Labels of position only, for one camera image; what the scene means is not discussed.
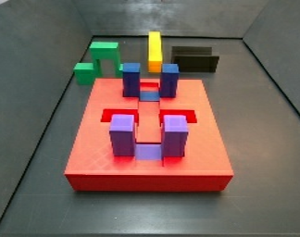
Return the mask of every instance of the red block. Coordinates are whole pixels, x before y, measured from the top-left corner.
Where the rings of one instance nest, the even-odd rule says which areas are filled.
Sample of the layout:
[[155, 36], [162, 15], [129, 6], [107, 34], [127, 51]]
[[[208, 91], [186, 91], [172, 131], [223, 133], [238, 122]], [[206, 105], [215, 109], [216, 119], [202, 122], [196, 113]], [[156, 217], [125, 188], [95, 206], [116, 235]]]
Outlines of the red block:
[[164, 115], [183, 115], [186, 117], [186, 121], [188, 123], [195, 123], [195, 113], [194, 110], [186, 110], [186, 109], [160, 109], [159, 110], [159, 123], [163, 121]]
[[104, 108], [100, 122], [111, 122], [112, 115], [132, 115], [135, 122], [139, 121], [137, 109], [124, 109], [124, 108]]
[[140, 91], [157, 92], [157, 82], [151, 82], [151, 79], [140, 81]]
[[[160, 110], [194, 110], [196, 118], [195, 123], [188, 123], [184, 156], [163, 157], [162, 161], [112, 156], [108, 123], [99, 122], [103, 109], [137, 109], [137, 99], [125, 100], [121, 94], [115, 95], [121, 92], [121, 89], [123, 84], [117, 79], [97, 79], [92, 86], [64, 170], [73, 189], [77, 191], [220, 191], [232, 177], [232, 169], [202, 82], [178, 80], [176, 98], [159, 100]], [[109, 98], [103, 94], [113, 94], [115, 97]]]

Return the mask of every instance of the purple block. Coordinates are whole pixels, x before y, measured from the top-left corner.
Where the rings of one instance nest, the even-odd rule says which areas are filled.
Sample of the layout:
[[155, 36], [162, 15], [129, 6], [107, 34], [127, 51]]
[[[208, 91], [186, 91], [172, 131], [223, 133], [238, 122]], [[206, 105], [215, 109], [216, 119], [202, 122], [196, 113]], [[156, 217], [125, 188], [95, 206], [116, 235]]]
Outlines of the purple block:
[[162, 156], [183, 156], [188, 135], [184, 116], [167, 115], [162, 124]]
[[132, 115], [112, 115], [109, 122], [109, 131], [132, 131], [133, 116]]
[[112, 115], [108, 135], [113, 156], [135, 155], [133, 116]]
[[164, 115], [163, 116], [164, 131], [184, 131], [188, 132], [186, 116]]
[[160, 144], [143, 144], [135, 145], [135, 158], [139, 160], [160, 160]]
[[162, 64], [162, 72], [159, 76], [159, 97], [175, 97], [178, 74], [176, 64]]

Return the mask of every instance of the rectangular block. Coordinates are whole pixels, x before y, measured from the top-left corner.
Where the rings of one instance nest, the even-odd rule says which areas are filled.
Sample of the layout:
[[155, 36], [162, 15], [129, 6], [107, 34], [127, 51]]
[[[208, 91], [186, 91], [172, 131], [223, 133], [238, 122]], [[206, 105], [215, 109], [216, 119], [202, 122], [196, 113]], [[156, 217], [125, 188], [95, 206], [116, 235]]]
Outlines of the rectangular block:
[[160, 160], [160, 144], [136, 144], [135, 158], [137, 160]]
[[140, 63], [123, 63], [124, 97], [140, 96]]
[[162, 72], [159, 75], [159, 97], [175, 97], [178, 81], [176, 64], [162, 64]]
[[148, 80], [147, 82], [140, 82], [140, 91], [157, 92], [157, 83], [151, 82], [151, 80]]
[[[117, 91], [121, 84], [95, 81], [87, 109], [80, 122], [64, 175], [77, 191], [220, 191], [232, 178], [224, 145], [212, 117], [200, 80], [179, 80], [176, 98], [159, 103], [166, 109], [175, 101], [194, 108], [196, 123], [188, 124], [184, 156], [160, 160], [136, 160], [131, 156], [113, 157], [108, 138], [108, 123], [95, 123], [111, 98], [95, 99], [108, 88]], [[144, 115], [155, 110], [140, 108]]]
[[172, 46], [172, 58], [178, 56], [211, 56], [211, 47]]
[[162, 46], [160, 33], [157, 31], [148, 32], [148, 72], [160, 72], [162, 64]]
[[182, 157], [187, 140], [188, 128], [184, 116], [166, 115], [162, 124], [162, 156]]
[[175, 56], [180, 72], [215, 72], [219, 56]]
[[111, 117], [115, 114], [132, 115], [135, 122], [139, 121], [137, 109], [104, 108], [103, 109], [103, 115], [101, 115], [100, 122], [109, 122], [111, 121]]
[[183, 115], [186, 117], [187, 123], [195, 123], [195, 112], [192, 109], [160, 109], [159, 110], [159, 123], [163, 122], [163, 117], [166, 115]]
[[111, 59], [120, 67], [120, 52], [116, 42], [91, 42], [89, 53], [93, 59]]
[[73, 72], [75, 72], [76, 83], [79, 85], [93, 84], [96, 78], [96, 72], [93, 70], [92, 63], [76, 63]]
[[112, 115], [108, 135], [113, 156], [135, 155], [135, 132], [133, 116]]
[[159, 94], [157, 92], [143, 92], [140, 91], [140, 102], [157, 102]]

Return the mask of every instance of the green block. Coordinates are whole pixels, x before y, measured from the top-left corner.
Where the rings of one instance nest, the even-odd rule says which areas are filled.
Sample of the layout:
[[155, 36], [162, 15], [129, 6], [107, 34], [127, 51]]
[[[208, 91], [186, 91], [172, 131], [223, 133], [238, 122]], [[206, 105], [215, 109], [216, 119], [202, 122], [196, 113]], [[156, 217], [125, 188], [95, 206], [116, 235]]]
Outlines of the green block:
[[76, 63], [75, 64], [73, 72], [91, 73], [92, 70], [93, 70], [92, 63]]
[[91, 42], [89, 50], [92, 51], [107, 51], [107, 50], [115, 50], [117, 49], [117, 43], [116, 42]]
[[92, 63], [76, 63], [73, 72], [75, 72], [76, 83], [79, 85], [93, 84], [96, 78], [96, 72], [93, 70]]
[[115, 42], [92, 42], [89, 52], [92, 59], [111, 59], [120, 63], [119, 45]]
[[117, 77], [117, 78], [121, 78], [123, 77], [123, 64], [120, 63], [120, 65], [119, 65], [119, 68], [117, 68], [117, 70], [115, 71], [115, 76]]
[[101, 78], [103, 77], [103, 71], [101, 71], [100, 60], [99, 59], [92, 60], [92, 67], [93, 67], [93, 71], [95, 71], [95, 77]]

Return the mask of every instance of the toy block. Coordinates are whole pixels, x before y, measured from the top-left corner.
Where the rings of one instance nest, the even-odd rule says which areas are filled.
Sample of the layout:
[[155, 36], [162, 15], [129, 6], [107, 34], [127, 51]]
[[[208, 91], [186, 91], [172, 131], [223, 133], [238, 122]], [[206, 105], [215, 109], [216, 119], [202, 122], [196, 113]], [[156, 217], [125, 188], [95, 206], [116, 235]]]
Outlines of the toy block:
[[188, 128], [184, 116], [166, 115], [162, 124], [162, 156], [180, 157], [184, 155]]
[[157, 102], [139, 102], [137, 111], [136, 143], [160, 143]]
[[175, 97], [178, 74], [176, 64], [162, 64], [162, 72], [159, 76], [159, 97]]
[[157, 92], [140, 92], [140, 101], [141, 102], [157, 102], [159, 101], [159, 94]]
[[155, 82], [140, 82], [141, 92], [157, 92], [157, 83]]
[[160, 72], [162, 65], [162, 45], [160, 33], [157, 31], [148, 32], [148, 72]]
[[95, 69], [99, 69], [100, 74], [101, 74], [100, 60], [109, 59], [112, 61], [115, 68], [115, 76], [120, 78], [123, 74], [120, 71], [120, 52], [117, 43], [91, 42], [89, 53], [93, 67]]
[[80, 85], [92, 85], [95, 78], [96, 78], [96, 73], [92, 67], [92, 63], [76, 63], [75, 68], [75, 79], [76, 83]]
[[128, 109], [128, 108], [104, 108], [103, 109], [103, 115], [100, 118], [100, 122], [111, 122], [112, 115], [132, 115], [133, 116], [133, 122], [137, 123], [139, 121], [139, 114], [137, 109]]
[[140, 96], [140, 63], [123, 63], [123, 97]]
[[163, 122], [166, 115], [183, 115], [187, 123], [196, 123], [196, 117], [192, 109], [160, 109], [159, 110], [159, 123]]
[[211, 54], [211, 47], [174, 46], [171, 51], [180, 72], [215, 72], [219, 56]]
[[[133, 156], [113, 156], [112, 154], [108, 123], [99, 122], [99, 119], [103, 109], [115, 105], [120, 106], [119, 108], [135, 108], [137, 98], [112, 98], [121, 89], [123, 82], [116, 79], [99, 79], [93, 83], [64, 169], [64, 176], [72, 188], [76, 191], [133, 192], [218, 192], [223, 190], [234, 173], [202, 81], [178, 80], [176, 98], [159, 100], [159, 106], [166, 109], [191, 107], [196, 116], [196, 123], [187, 124], [184, 156], [163, 157], [162, 160], [136, 160]], [[148, 108], [148, 110], [141, 108], [141, 105], [156, 104], [157, 106], [157, 102], [139, 103], [145, 115], [155, 111], [157, 116], [157, 108]]]
[[135, 158], [137, 160], [160, 160], [160, 144], [135, 145]]
[[124, 65], [120, 63], [120, 66], [119, 66], [119, 73], [120, 73], [119, 78], [123, 77], [123, 66], [124, 66]]
[[132, 115], [112, 115], [108, 135], [113, 156], [133, 156], [135, 136]]

